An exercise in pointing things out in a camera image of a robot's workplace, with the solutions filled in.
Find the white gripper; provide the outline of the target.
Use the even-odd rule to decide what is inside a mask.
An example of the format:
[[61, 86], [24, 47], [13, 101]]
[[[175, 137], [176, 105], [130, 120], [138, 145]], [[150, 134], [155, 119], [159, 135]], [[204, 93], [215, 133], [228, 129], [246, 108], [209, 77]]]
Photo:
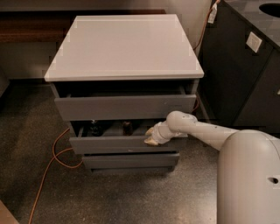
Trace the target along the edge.
[[154, 127], [149, 128], [145, 135], [151, 135], [151, 137], [145, 139], [144, 142], [153, 146], [165, 144], [175, 137], [175, 133], [169, 129], [167, 122], [157, 123]]

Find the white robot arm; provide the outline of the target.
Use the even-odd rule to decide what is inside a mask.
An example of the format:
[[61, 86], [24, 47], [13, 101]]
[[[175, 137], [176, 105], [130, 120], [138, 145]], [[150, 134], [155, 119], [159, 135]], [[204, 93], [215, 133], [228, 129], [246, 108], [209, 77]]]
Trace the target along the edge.
[[280, 139], [253, 129], [230, 129], [172, 111], [146, 132], [146, 144], [191, 135], [220, 152], [217, 224], [280, 224]]

